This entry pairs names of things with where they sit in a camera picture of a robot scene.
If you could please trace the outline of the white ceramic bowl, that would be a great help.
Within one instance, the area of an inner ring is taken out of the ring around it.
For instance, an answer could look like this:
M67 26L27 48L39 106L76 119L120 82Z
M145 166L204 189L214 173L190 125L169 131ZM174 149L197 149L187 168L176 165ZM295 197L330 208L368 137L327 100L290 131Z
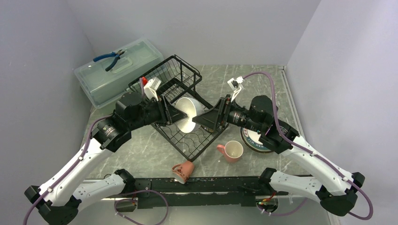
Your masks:
M200 124L192 121L192 118L204 112L204 108L198 100L191 97L181 97L177 100L175 107L187 115L187 118L176 123L180 131L188 134L200 128Z

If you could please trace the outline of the black wire dish rack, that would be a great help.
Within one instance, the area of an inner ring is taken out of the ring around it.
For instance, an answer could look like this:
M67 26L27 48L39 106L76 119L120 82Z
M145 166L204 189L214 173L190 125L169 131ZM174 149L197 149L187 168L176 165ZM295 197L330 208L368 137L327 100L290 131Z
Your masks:
M213 107L196 90L196 85L202 80L200 72L177 55L168 57L145 72L142 77L147 80L159 78L161 84L157 93L164 95L172 104L181 97L190 97L198 100L205 110ZM193 162L225 131L228 125L216 130L201 126L197 131L188 134L180 131L176 124L162 126L154 123L152 127L184 158Z

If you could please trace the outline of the small pink mug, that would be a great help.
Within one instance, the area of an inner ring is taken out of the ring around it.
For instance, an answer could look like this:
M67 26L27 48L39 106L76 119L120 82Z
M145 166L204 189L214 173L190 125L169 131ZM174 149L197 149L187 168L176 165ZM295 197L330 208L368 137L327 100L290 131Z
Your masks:
M172 167L174 179L181 184L185 184L192 174L195 165L191 161L185 161L182 164L177 164Z

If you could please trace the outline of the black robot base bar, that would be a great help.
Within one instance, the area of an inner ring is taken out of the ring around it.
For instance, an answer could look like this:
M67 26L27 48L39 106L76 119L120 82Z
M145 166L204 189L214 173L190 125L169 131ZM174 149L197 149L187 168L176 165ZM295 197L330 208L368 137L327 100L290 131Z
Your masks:
M239 205L254 207L262 198L276 195L257 176L194 177L181 184L173 178L137 178L135 190L122 191L117 198L134 197L139 209L164 206Z

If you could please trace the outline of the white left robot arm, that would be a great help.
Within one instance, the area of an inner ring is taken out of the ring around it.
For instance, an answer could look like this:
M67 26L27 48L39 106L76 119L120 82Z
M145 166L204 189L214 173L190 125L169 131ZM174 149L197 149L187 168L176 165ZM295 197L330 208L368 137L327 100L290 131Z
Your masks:
M174 124L187 114L175 108L164 96L144 101L141 94L129 92L115 104L111 115L101 117L89 127L83 147L51 179L30 186L25 196L50 225L70 223L87 206L103 198L136 191L135 178L124 169L83 186L88 174L131 139L133 130L153 124Z

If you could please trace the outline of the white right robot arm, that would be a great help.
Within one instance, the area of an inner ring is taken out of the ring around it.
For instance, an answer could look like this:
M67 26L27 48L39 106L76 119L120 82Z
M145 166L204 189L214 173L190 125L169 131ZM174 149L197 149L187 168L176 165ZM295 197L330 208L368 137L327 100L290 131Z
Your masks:
M254 97L246 109L227 95L212 109L195 116L193 122L208 129L233 124L257 132L264 147L296 162L311 174L310 178L304 178L266 168L258 183L263 194L282 191L301 195L341 217L354 208L357 189L363 185L365 177L338 167L311 147L296 129L281 120L275 121L273 102L269 97Z

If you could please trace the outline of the large pink mug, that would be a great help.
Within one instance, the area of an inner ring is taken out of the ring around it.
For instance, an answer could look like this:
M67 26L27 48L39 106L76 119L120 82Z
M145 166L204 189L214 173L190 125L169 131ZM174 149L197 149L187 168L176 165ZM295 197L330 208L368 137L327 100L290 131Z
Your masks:
M229 163L237 162L243 155L243 145L238 141L229 141L225 145L217 145L217 150L223 154Z

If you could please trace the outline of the clear plastic storage box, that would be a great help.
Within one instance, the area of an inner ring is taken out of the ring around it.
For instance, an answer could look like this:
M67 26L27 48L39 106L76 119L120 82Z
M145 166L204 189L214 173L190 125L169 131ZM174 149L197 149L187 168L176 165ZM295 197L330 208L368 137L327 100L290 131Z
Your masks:
M164 60L161 52L146 38L140 38L111 53L95 57L78 67L74 74L95 108L115 101L128 84Z

